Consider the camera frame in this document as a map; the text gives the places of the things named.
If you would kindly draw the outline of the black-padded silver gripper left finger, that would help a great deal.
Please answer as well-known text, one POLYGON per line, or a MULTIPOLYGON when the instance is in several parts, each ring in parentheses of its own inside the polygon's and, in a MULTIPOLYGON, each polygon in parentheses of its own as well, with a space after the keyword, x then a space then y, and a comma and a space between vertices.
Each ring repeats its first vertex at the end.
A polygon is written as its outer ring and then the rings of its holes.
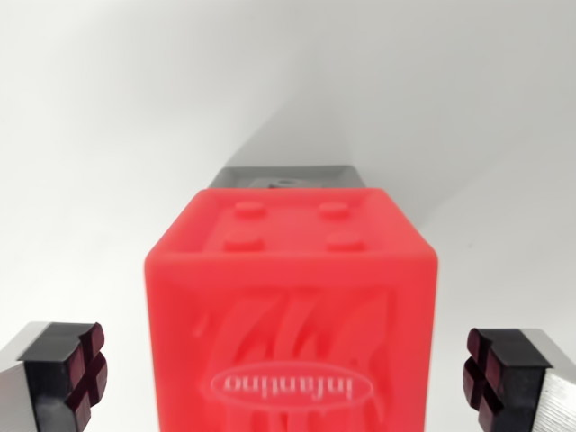
POLYGON ((83 431, 104 396, 99 323, 30 322, 1 349, 3 431, 83 431))

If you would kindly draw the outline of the black-padded silver gripper right finger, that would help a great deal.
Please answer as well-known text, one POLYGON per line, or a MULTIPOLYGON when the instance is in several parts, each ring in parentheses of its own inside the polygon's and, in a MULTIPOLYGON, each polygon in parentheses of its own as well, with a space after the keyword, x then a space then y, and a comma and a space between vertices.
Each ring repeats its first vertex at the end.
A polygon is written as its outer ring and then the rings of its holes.
POLYGON ((575 363, 537 328, 473 328, 463 367, 484 431, 573 431, 575 363))

